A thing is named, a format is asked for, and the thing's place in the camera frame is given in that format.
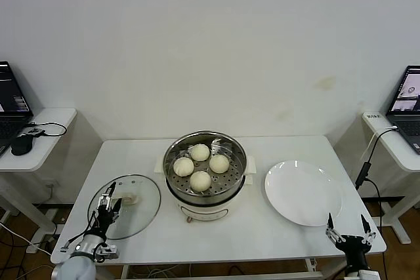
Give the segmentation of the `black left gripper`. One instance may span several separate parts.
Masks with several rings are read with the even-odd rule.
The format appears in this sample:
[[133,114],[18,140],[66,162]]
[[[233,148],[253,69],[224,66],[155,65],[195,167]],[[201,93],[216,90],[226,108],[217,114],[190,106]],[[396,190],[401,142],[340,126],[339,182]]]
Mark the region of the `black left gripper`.
[[108,228],[119,217],[121,209],[121,198],[117,199],[112,209],[107,209],[111,205],[112,195],[115,191],[116,183],[113,182],[106,188],[105,192],[101,194],[98,200],[98,216],[93,226],[93,232],[96,235],[106,235]]

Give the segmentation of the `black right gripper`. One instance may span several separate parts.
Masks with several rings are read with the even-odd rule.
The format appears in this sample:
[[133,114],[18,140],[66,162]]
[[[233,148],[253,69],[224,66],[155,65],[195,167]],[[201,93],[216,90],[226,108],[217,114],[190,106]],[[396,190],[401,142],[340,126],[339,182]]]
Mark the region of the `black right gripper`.
[[327,228],[325,234],[333,243],[339,243],[339,250],[344,252],[346,256],[346,272],[357,272],[360,270],[368,270],[369,266],[365,254],[369,252],[369,245],[372,244],[376,237],[376,233],[371,229],[369,222],[361,215],[364,236],[341,235],[333,225],[331,213],[327,219]]

